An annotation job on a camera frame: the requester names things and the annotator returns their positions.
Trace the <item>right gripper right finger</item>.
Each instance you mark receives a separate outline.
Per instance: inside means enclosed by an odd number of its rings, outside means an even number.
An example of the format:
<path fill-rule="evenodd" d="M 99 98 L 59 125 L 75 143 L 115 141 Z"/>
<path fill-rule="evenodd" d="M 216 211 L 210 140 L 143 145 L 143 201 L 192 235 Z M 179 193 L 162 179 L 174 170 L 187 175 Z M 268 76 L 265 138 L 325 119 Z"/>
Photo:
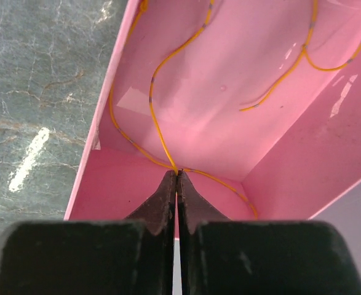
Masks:
<path fill-rule="evenodd" d="M 232 221 L 177 177 L 183 294 L 361 294 L 343 236 L 322 221 Z"/>

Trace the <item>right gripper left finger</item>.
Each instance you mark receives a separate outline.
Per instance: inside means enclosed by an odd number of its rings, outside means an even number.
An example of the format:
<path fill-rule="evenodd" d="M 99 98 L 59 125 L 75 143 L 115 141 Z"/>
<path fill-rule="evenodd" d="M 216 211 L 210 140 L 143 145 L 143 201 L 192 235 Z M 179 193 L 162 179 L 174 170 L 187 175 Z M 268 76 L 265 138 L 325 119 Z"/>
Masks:
<path fill-rule="evenodd" d="M 177 177 L 123 220 L 23 221 L 0 236 L 0 294 L 171 294 Z"/>

